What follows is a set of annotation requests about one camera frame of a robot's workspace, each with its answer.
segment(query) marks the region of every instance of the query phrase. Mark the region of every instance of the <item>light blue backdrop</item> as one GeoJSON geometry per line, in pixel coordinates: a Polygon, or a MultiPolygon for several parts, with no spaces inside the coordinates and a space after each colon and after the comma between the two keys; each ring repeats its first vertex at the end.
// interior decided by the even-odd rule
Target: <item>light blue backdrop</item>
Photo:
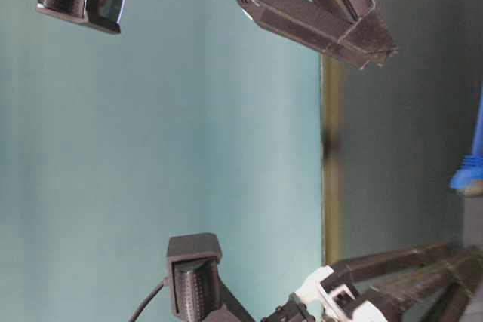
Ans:
{"type": "Polygon", "coordinates": [[[2,320],[127,320],[205,231],[271,313],[321,263],[318,56],[235,0],[128,0],[121,36],[34,8],[0,16],[2,320]]]}

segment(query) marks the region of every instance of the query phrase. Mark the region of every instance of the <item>gray wall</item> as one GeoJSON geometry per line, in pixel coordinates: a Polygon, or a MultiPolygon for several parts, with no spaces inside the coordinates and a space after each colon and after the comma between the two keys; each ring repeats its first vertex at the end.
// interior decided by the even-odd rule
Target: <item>gray wall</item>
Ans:
{"type": "Polygon", "coordinates": [[[2,319],[127,320],[204,231],[270,313],[321,263],[317,55],[235,0],[128,0],[118,37],[34,7],[0,16],[2,319]]]}
{"type": "Polygon", "coordinates": [[[463,223],[448,185],[470,152],[483,0],[379,1],[400,51],[339,80],[341,256],[460,241],[463,223]]]}

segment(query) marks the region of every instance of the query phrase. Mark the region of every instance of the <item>cable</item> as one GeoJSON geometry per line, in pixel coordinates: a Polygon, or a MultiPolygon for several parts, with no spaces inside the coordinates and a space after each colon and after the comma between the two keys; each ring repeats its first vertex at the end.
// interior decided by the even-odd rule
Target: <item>cable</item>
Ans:
{"type": "Polygon", "coordinates": [[[155,287],[155,289],[152,290],[152,292],[141,302],[137,310],[134,312],[133,317],[131,317],[128,322],[134,322],[135,320],[137,320],[137,318],[140,316],[141,313],[143,313],[146,306],[151,302],[151,300],[156,296],[156,294],[158,294],[158,292],[163,289],[163,287],[165,286],[165,283],[166,283],[166,278],[163,279],[155,287]]]}

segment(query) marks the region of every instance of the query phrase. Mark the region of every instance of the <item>white plastic part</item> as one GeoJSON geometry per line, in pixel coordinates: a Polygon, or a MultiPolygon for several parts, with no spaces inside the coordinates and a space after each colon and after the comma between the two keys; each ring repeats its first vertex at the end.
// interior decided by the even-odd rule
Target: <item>white plastic part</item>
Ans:
{"type": "Polygon", "coordinates": [[[375,305],[369,301],[364,302],[354,311],[353,322],[387,322],[387,319],[375,305]]]}
{"type": "Polygon", "coordinates": [[[305,305],[316,300],[320,301],[325,309],[325,316],[338,322],[387,322],[384,315],[376,308],[376,306],[367,301],[354,311],[352,320],[348,318],[344,311],[335,302],[335,298],[341,293],[345,293],[352,299],[355,299],[354,294],[347,285],[341,284],[334,288],[330,293],[327,293],[321,285],[322,281],[333,273],[334,270],[329,266],[317,269],[303,282],[302,286],[295,291],[295,294],[305,305]]]}
{"type": "Polygon", "coordinates": [[[295,294],[300,298],[304,305],[308,305],[314,301],[320,301],[321,295],[317,286],[320,285],[325,278],[334,273],[331,267],[322,267],[314,271],[302,284],[302,286],[295,291],[295,294]]]}

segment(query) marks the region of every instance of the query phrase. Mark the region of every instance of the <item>blue object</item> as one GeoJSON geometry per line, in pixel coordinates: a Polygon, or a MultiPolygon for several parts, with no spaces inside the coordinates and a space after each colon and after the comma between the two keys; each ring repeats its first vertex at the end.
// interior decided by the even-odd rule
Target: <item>blue object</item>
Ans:
{"type": "Polygon", "coordinates": [[[453,176],[450,186],[464,191],[475,186],[475,182],[483,182],[483,91],[480,96],[472,154],[463,159],[463,165],[453,176]]]}

